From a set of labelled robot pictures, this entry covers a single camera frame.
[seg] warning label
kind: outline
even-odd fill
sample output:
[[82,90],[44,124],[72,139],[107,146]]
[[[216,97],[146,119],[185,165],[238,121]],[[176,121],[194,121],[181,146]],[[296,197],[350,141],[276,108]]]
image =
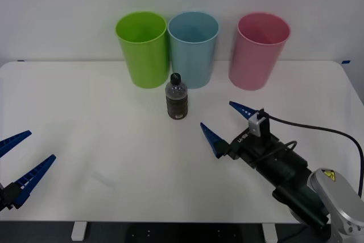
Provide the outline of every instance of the warning label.
[[323,170],[324,174],[331,178],[334,182],[336,181],[335,172],[332,170]]

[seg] green cup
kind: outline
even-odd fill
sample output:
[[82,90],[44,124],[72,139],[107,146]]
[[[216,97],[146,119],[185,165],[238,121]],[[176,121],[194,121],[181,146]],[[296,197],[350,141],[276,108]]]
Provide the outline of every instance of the green cup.
[[115,30],[133,83],[141,88],[162,85],[169,73],[166,20],[138,11],[120,19]]

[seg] table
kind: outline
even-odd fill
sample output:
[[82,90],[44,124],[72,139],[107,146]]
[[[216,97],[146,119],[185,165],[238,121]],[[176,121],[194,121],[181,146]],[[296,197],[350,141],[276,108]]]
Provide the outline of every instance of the table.
[[[0,137],[33,135],[0,160],[5,186],[50,154],[56,161],[24,206],[0,220],[296,223],[274,190],[242,160],[216,159],[203,122],[232,141],[247,121],[229,100],[292,122],[326,126],[364,144],[364,106],[339,64],[280,61],[267,85],[236,88],[227,61],[189,90],[175,121],[164,86],[135,87],[122,61],[13,62],[0,69]],[[345,137],[271,122],[309,168],[339,171],[358,188],[359,155]]]

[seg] cable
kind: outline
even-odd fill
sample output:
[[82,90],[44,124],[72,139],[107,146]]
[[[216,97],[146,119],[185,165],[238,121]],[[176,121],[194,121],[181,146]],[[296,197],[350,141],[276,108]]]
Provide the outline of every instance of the cable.
[[307,226],[304,226],[304,227],[302,227],[301,229],[299,229],[297,232],[295,232],[295,233],[293,233],[293,234],[291,234],[291,235],[289,235],[289,236],[287,236],[287,237],[285,237],[285,238],[283,238],[283,239],[281,239],[281,240],[278,240],[278,243],[284,243],[284,242],[286,242],[286,241],[288,241],[288,240],[290,240],[290,239],[292,239],[292,238],[294,238],[294,237],[296,237],[296,236],[300,235],[300,234],[301,234],[301,233],[303,233],[306,229],[307,229]]
[[355,145],[358,147],[358,151],[359,151],[359,156],[360,156],[360,179],[359,179],[359,189],[358,189],[358,196],[360,196],[360,198],[362,197],[362,192],[363,192],[363,180],[364,180],[364,155],[363,155],[363,150],[362,147],[360,146],[360,144],[358,143],[358,141],[356,139],[354,139],[352,136],[338,131],[338,130],[334,130],[334,129],[330,129],[330,128],[325,128],[325,127],[320,127],[320,126],[312,126],[312,125],[303,125],[300,123],[295,123],[295,122],[288,122],[285,120],[281,120],[278,118],[275,118],[273,116],[270,116],[268,113],[266,112],[260,112],[260,114],[263,117],[268,117],[269,119],[272,119],[274,121],[277,122],[281,122],[284,123],[286,125],[292,125],[292,126],[297,126],[297,127],[303,127],[303,128],[309,128],[309,129],[315,129],[315,130],[321,130],[321,131],[327,131],[327,132],[331,132],[331,133],[336,133],[339,135],[342,135],[346,138],[349,138],[350,140],[352,140]]
[[253,162],[250,162],[249,164],[256,165],[258,162],[261,162],[262,160],[268,158],[269,156],[274,155],[274,154],[276,154],[278,152],[281,152],[282,150],[285,150],[285,149],[288,149],[288,151],[292,151],[296,147],[296,145],[297,145],[296,141],[287,142],[285,145],[280,146],[277,149],[274,149],[270,153],[260,157],[259,159],[255,160]]

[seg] plastic bottle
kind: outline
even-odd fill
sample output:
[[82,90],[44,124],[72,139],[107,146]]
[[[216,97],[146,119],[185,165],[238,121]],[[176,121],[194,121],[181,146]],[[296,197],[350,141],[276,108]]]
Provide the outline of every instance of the plastic bottle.
[[171,81],[166,85],[168,115],[174,120],[187,116],[187,86],[181,81],[181,75],[173,73]]

